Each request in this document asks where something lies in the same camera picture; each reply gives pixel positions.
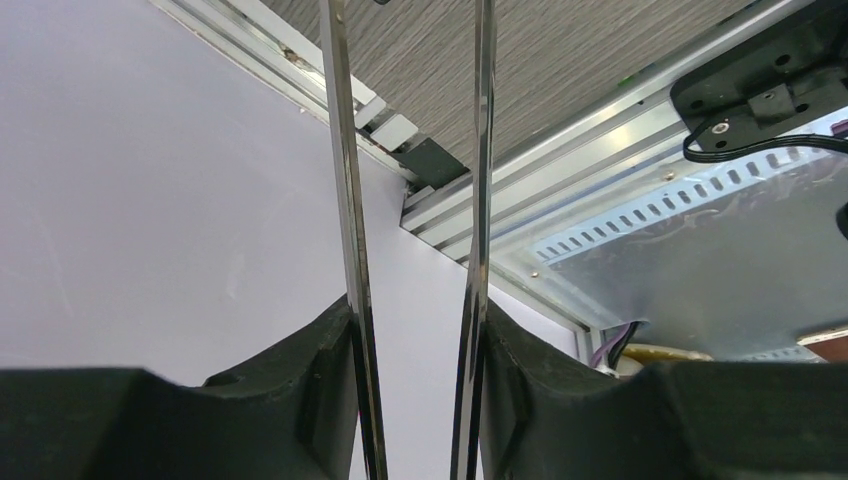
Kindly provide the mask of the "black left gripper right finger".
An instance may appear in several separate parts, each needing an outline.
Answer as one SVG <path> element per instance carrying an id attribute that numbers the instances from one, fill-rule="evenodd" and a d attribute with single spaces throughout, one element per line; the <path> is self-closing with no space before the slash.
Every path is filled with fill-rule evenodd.
<path id="1" fill-rule="evenodd" d="M 678 361 L 619 380 L 488 308 L 489 479 L 843 479 L 845 364 Z"/>

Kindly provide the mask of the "metal tongs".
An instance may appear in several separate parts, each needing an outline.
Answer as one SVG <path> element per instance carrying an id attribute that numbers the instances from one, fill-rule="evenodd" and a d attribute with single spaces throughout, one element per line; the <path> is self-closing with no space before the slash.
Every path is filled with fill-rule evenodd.
<path id="1" fill-rule="evenodd" d="M 343 247 L 346 299 L 353 326 L 352 346 L 360 431 L 366 474 L 388 478 L 376 342 L 368 270 L 366 231 L 354 125 L 344 4 L 322 1 L 320 34 L 327 111 Z M 496 8 L 475 4 L 475 132 L 472 244 L 459 345 L 450 476 L 474 479 L 478 469 L 484 355 L 482 341 L 489 304 L 490 229 L 493 168 Z"/>

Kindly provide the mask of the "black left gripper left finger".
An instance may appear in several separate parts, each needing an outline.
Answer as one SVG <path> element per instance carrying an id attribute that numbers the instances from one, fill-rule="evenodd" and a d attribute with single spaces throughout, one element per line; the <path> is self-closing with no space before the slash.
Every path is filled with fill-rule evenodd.
<path id="1" fill-rule="evenodd" d="M 141 368 L 1 374 L 5 479 L 345 479 L 357 426 L 350 309 L 199 387 Z"/>

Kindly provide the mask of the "aluminium frame rail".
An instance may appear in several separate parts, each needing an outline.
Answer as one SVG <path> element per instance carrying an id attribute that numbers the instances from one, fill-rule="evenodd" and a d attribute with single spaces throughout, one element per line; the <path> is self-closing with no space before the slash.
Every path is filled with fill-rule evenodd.
<path id="1" fill-rule="evenodd" d="M 153 1 L 328 120 L 322 1 Z M 847 325 L 847 157 L 687 161 L 684 75 L 814 1 L 497 1 L 490 282 L 576 334 L 801 360 Z M 400 227 L 467 266 L 475 1 L 344 1 L 357 144 Z"/>

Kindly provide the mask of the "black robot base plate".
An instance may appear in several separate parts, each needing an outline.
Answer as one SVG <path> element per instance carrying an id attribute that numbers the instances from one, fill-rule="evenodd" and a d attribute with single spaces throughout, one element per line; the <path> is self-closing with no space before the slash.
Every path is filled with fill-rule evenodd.
<path id="1" fill-rule="evenodd" d="M 782 147 L 846 152 L 845 132 L 795 131 L 847 105 L 846 2 L 812 2 L 681 77 L 670 99 L 694 163 Z"/>

